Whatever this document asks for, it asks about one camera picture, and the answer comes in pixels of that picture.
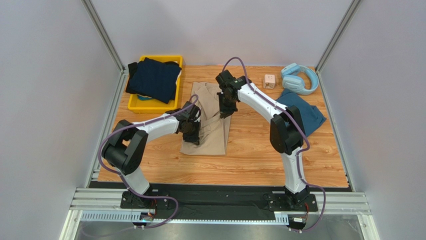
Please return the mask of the beige t-shirt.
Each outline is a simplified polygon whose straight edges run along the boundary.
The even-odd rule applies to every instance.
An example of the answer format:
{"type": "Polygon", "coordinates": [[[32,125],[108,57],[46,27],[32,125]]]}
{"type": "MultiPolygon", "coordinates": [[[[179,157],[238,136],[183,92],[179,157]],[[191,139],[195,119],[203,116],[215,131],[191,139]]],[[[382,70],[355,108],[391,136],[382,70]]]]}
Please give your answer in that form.
{"type": "Polygon", "coordinates": [[[199,144],[182,142],[180,153],[192,156],[225,156],[229,139],[231,117],[221,118],[219,85],[194,82],[191,94],[198,95],[196,106],[201,110],[199,144]]]}

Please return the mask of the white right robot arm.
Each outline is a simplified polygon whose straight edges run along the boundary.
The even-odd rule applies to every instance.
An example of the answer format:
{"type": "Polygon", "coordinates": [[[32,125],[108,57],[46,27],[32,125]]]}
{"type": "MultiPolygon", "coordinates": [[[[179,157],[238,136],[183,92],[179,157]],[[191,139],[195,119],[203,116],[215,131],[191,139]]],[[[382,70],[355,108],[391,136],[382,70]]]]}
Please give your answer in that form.
{"type": "Polygon", "coordinates": [[[290,204],[301,204],[310,192],[302,165],[306,135],[300,110],[273,100],[245,76],[236,78],[225,70],[215,79],[220,88],[217,95],[221,118],[237,112],[237,103],[243,102],[270,123],[269,140],[280,153],[285,171],[285,195],[290,204]]]}

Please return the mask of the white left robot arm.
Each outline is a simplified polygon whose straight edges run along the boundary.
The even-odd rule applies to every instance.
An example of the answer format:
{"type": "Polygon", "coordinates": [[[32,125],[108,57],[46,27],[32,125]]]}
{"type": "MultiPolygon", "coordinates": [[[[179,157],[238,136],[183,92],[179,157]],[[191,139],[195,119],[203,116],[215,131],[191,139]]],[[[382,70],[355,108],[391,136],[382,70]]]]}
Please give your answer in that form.
{"type": "Polygon", "coordinates": [[[198,145],[201,128],[201,109],[186,102],[183,108],[167,111],[157,118],[129,122],[121,120],[113,132],[100,144],[98,160],[106,160],[134,195],[146,198],[150,183],[140,164],[147,143],[163,136],[182,133],[184,141],[198,145]]]}

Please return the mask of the small pink cube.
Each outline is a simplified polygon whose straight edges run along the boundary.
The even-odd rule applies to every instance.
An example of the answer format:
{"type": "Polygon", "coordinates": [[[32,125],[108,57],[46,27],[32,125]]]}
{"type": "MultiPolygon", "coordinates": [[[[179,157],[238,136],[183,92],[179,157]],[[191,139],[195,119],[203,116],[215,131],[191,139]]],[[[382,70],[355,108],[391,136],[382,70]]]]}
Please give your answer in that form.
{"type": "Polygon", "coordinates": [[[276,76],[273,74],[265,74],[262,86],[264,89],[274,89],[276,86],[276,76]]]}

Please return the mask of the navy blue t-shirt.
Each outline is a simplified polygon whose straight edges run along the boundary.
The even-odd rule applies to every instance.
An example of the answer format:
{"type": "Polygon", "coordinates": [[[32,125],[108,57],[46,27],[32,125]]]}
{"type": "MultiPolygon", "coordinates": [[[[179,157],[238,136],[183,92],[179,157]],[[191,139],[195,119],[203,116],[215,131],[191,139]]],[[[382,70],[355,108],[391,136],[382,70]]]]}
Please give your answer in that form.
{"type": "Polygon", "coordinates": [[[145,58],[130,63],[128,70],[126,93],[155,99],[165,104],[176,98],[177,80],[182,71],[178,63],[145,58]]]}

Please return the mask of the yellow plastic bin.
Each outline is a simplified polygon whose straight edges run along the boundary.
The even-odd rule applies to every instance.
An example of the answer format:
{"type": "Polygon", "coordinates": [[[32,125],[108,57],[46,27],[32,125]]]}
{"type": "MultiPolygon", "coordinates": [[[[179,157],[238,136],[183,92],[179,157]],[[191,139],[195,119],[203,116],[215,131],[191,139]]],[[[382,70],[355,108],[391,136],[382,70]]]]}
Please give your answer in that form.
{"type": "Polygon", "coordinates": [[[175,63],[178,63],[179,66],[182,68],[181,74],[177,79],[175,99],[170,100],[169,103],[163,103],[153,98],[143,97],[137,94],[129,93],[130,97],[127,104],[128,110],[134,113],[162,113],[177,108],[181,97],[180,86],[184,63],[183,57],[181,55],[143,55],[140,57],[139,62],[143,61],[145,58],[150,58],[162,63],[173,61],[175,63]]]}

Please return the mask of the light blue headphones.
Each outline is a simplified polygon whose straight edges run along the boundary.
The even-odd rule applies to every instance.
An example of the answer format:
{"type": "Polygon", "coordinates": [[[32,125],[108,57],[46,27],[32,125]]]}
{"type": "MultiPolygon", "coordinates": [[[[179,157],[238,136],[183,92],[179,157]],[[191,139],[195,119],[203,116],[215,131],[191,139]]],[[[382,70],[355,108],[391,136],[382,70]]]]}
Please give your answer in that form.
{"type": "Polygon", "coordinates": [[[310,68],[291,63],[284,67],[281,71],[282,86],[293,93],[307,96],[314,93],[319,87],[319,78],[317,74],[310,68]],[[299,73],[305,74],[310,81],[310,89],[306,88],[305,81],[298,76],[299,73]]]}

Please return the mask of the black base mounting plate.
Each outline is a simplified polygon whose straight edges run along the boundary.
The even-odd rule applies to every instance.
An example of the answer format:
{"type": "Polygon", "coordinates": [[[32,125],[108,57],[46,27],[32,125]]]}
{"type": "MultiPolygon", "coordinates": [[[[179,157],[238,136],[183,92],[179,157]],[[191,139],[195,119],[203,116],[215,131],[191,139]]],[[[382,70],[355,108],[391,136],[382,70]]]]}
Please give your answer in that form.
{"type": "Polygon", "coordinates": [[[156,219],[174,211],[175,220],[273,220],[275,212],[317,213],[316,197],[309,193],[300,204],[290,204],[283,186],[196,185],[153,183],[141,198],[130,191],[121,196],[121,209],[153,210],[156,219]]]}

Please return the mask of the teal folded t-shirt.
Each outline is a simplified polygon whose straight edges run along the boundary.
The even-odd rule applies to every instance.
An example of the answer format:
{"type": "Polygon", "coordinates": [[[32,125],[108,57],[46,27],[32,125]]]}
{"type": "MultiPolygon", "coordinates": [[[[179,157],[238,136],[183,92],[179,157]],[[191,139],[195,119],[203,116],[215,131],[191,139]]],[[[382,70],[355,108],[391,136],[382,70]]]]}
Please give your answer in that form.
{"type": "Polygon", "coordinates": [[[307,137],[319,129],[327,120],[315,105],[310,105],[298,94],[288,89],[285,89],[276,101],[288,107],[296,106],[299,109],[305,135],[307,137]]]}

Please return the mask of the left aluminium corner post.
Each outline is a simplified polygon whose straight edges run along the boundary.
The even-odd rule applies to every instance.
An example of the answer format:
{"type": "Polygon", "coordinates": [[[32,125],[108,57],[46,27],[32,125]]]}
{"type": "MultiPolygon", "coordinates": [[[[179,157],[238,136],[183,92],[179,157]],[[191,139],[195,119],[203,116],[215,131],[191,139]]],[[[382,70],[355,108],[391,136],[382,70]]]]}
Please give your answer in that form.
{"type": "Polygon", "coordinates": [[[92,23],[94,24],[94,27],[96,28],[103,44],[105,45],[109,55],[111,56],[115,66],[120,72],[124,72],[126,67],[124,66],[121,58],[119,57],[119,54],[114,47],[114,44],[110,38],[110,36],[107,33],[107,30],[102,23],[102,20],[96,10],[96,7],[92,0],[81,0],[81,3],[83,4],[86,12],[88,13],[92,23]]]}

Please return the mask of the aluminium corner post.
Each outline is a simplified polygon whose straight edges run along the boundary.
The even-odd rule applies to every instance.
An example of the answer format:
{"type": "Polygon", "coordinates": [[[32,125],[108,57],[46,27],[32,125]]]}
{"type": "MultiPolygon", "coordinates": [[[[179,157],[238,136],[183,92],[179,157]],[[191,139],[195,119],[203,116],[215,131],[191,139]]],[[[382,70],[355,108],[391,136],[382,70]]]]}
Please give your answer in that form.
{"type": "Polygon", "coordinates": [[[327,44],[323,54],[321,55],[318,64],[315,66],[315,70],[317,74],[319,74],[324,68],[324,66],[326,65],[335,46],[339,42],[340,38],[342,37],[348,25],[350,24],[352,18],[354,17],[356,11],[358,10],[362,2],[363,2],[362,0],[352,0],[350,2],[349,7],[347,8],[336,30],[334,31],[329,43],[327,44]]]}
{"type": "Polygon", "coordinates": [[[94,27],[96,28],[103,44],[105,45],[109,55],[111,56],[115,66],[120,72],[124,72],[126,67],[124,66],[121,58],[119,57],[119,54],[114,47],[114,44],[110,38],[110,36],[107,33],[107,30],[102,23],[102,20],[96,10],[96,7],[92,0],[81,0],[81,3],[83,4],[86,12],[88,13],[92,23],[94,24],[94,27]]]}

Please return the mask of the right aluminium corner post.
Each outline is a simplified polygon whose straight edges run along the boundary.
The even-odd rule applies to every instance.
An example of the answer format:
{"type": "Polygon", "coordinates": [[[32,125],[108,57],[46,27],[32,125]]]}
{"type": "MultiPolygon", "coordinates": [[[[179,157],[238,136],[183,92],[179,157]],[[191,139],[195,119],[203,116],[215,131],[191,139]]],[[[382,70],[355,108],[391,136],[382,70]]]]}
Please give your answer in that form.
{"type": "Polygon", "coordinates": [[[334,31],[329,43],[327,44],[323,54],[321,55],[318,64],[315,66],[315,70],[317,74],[319,74],[324,68],[324,66],[326,65],[335,46],[339,42],[340,38],[342,37],[348,25],[350,24],[352,18],[354,17],[356,11],[358,10],[362,2],[363,2],[362,0],[352,0],[350,2],[349,7],[347,8],[336,30],[334,31]]]}

